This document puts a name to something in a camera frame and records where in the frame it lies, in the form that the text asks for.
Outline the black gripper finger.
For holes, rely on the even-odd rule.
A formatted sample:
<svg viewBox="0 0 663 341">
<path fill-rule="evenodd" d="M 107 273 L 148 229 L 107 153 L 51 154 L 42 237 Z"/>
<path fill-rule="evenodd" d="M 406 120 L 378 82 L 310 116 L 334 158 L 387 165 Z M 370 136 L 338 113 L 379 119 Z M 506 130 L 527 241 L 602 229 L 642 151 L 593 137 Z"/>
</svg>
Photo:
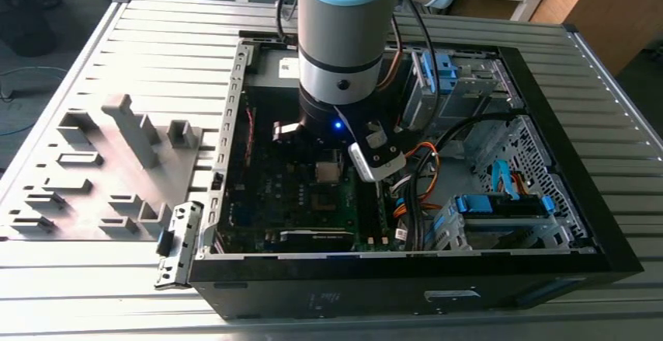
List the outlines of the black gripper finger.
<svg viewBox="0 0 663 341">
<path fill-rule="evenodd" d="M 290 141 L 291 138 L 298 134 L 299 128 L 300 123 L 286 123 L 283 121 L 275 121 L 272 128 L 272 140 Z"/>
</svg>

